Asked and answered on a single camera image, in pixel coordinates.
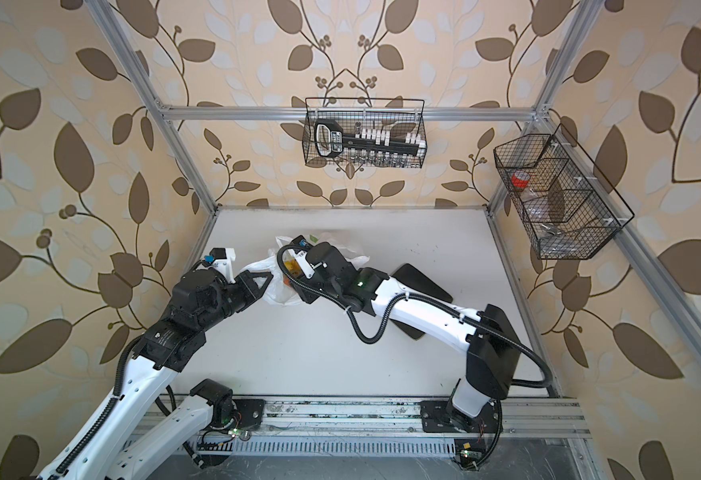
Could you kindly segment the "yellow fake fruit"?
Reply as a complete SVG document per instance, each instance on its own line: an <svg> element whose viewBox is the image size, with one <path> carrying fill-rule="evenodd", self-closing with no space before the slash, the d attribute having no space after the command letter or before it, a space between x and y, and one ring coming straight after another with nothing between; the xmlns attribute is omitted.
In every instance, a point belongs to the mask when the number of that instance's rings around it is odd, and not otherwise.
<svg viewBox="0 0 701 480"><path fill-rule="evenodd" d="M298 260L290 253L284 254L284 266L293 278L298 278L302 275L302 268L298 264Z"/></svg>

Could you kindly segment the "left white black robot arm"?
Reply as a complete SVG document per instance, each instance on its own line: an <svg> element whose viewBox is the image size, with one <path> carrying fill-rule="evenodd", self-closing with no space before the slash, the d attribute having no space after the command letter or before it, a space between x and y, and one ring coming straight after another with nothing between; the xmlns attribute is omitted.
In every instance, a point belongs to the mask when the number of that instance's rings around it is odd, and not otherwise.
<svg viewBox="0 0 701 480"><path fill-rule="evenodd" d="M204 381L134 444L128 439L218 323L258 302L274 276L232 273L232 250L214 248L172 289L160 320L118 359L114 387L74 439L42 468L42 479L146 479L200 430L222 426L232 390Z"/></svg>

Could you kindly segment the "white plastic bag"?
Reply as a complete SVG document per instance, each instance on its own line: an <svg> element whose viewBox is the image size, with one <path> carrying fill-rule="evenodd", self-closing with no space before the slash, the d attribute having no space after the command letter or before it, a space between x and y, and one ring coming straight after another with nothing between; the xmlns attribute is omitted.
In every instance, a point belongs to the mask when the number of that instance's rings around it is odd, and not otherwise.
<svg viewBox="0 0 701 480"><path fill-rule="evenodd" d="M282 274L276 263L276 252L278 252L280 247L290 243L290 241L292 241L291 237L276 236L276 244L274 244L274 247L268 249L268 255L266 255L266 257L240 268L240 271L268 272L274 276L270 284L268 284L268 288L266 288L264 297L262 297L266 303L273 306L296 306L302 303L298 292L290 286L288 280L284 277L284 274ZM328 242L330 245L338 248L340 254L355 268L366 266L369 261L369 256L364 255L360 247L357 245L348 247L344 244L336 243L336 238L332 237L328 232L324 232L320 235L308 234L308 236L306 236L306 242L310 245Z"/></svg>

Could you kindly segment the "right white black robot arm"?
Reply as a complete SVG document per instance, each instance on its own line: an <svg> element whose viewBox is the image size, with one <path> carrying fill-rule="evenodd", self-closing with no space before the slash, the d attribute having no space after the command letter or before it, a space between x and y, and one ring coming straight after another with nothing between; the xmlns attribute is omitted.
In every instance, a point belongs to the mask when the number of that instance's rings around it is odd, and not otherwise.
<svg viewBox="0 0 701 480"><path fill-rule="evenodd" d="M468 432L484 408L502 422L502 402L513 386L552 384L551 368L519 340L495 305L476 310L444 302L382 271L355 267L328 242L312 245L296 238L278 249L276 265L304 303L322 298L340 308L366 345L380 342L396 320L464 354L464 374L446 406L458 430Z"/></svg>

